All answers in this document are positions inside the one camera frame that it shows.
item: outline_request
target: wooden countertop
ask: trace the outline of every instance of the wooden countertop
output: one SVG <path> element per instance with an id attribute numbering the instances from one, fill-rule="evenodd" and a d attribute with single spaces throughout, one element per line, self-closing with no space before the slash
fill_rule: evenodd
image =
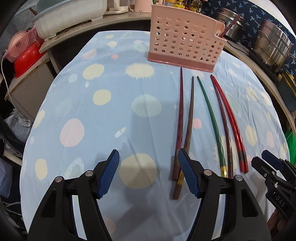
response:
<path id="1" fill-rule="evenodd" d="M 18 78 L 13 78 L 10 85 L 9 85 L 9 87 L 8 87 L 9 93 L 12 94 L 18 86 L 20 86 L 31 74 L 33 74 L 37 70 L 37 67 L 40 67 L 40 66 L 46 64 L 48 61 L 49 61 L 48 54 L 45 53 L 24 74 L 22 74 Z M 8 91 L 6 92 L 6 95 L 5 95 L 5 98 L 4 98 L 5 100 L 7 100 L 9 98 Z"/>
<path id="2" fill-rule="evenodd" d="M 45 41 L 39 52 L 42 53 L 53 46 L 72 38 L 78 34 L 90 31 L 95 28 L 101 28 L 107 25 L 112 25 L 116 23 L 123 23 L 123 22 L 132 22 L 132 21 L 139 21 L 139 20 L 150 20 L 151 13 L 139 13 L 139 12 L 127 12 L 118 15 L 107 15 L 103 16 L 102 19 L 93 21 L 93 22 L 83 22 L 72 26 L 62 32 L 58 33 L 54 38 Z"/>
<path id="3" fill-rule="evenodd" d="M 250 57 L 246 54 L 249 52 L 247 48 L 242 45 L 227 42 L 224 48 L 236 56 L 238 59 L 243 61 L 258 77 L 259 79 L 265 84 L 271 94 L 274 96 L 276 101 L 279 103 L 280 107 L 282 108 L 287 120 L 293 130 L 294 135 L 296 136 L 296 127 L 294 122 L 294 117 L 292 116 L 291 112 L 287 109 L 279 91 L 277 90 L 276 86 L 272 82 L 272 80 L 267 76 L 267 74 L 253 61 Z"/>

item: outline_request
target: perforated basket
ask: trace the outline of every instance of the perforated basket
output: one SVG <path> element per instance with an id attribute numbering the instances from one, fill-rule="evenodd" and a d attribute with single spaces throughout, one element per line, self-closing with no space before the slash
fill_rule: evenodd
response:
<path id="1" fill-rule="evenodd" d="M 162 5 L 152 5 L 147 59 L 189 69 L 213 72 L 226 40 L 225 25 L 208 16 Z"/>
<path id="2" fill-rule="evenodd" d="M 40 40 L 40 37 L 37 34 L 36 28 L 32 28 L 28 31 L 17 43 L 12 46 L 5 54 L 6 57 L 11 63 L 16 61 L 16 59 L 35 41 Z"/>

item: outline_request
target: metal bolt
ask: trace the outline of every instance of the metal bolt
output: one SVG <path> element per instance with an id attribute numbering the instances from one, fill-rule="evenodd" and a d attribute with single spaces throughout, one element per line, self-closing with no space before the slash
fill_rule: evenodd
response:
<path id="1" fill-rule="evenodd" d="M 59 182 L 62 181 L 62 180 L 63 180 L 62 177 L 56 177 L 56 178 L 55 178 L 55 181 L 56 181 L 57 183 L 59 183 Z"/>
<path id="2" fill-rule="evenodd" d="M 92 175 L 93 175 L 93 171 L 87 171 L 86 173 L 85 173 L 85 175 L 87 176 L 87 177 L 91 177 Z"/>
<path id="3" fill-rule="evenodd" d="M 210 175 L 212 175 L 212 171 L 211 170 L 204 170 L 204 174 L 206 176 L 210 176 Z"/>
<path id="4" fill-rule="evenodd" d="M 239 182 L 242 181 L 242 176 L 241 175 L 236 175 L 235 179 L 238 180 Z"/>

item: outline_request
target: green plastic bag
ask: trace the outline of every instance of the green plastic bag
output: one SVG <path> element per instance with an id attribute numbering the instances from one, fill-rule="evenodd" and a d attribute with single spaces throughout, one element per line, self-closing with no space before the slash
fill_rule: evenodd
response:
<path id="1" fill-rule="evenodd" d="M 296 164 L 296 138 L 293 135 L 293 131 L 289 130 L 285 133 L 285 138 L 287 140 L 289 152 L 290 152 L 290 162 L 294 166 Z"/>

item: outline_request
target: red bowl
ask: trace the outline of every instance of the red bowl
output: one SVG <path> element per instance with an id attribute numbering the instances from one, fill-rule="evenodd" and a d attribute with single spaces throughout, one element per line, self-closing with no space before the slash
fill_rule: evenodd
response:
<path id="1" fill-rule="evenodd" d="M 14 62 L 16 78 L 24 74 L 45 54 L 45 52 L 39 53 L 39 49 L 43 42 L 44 40 L 40 40 L 39 42 L 33 43 L 17 58 Z"/>

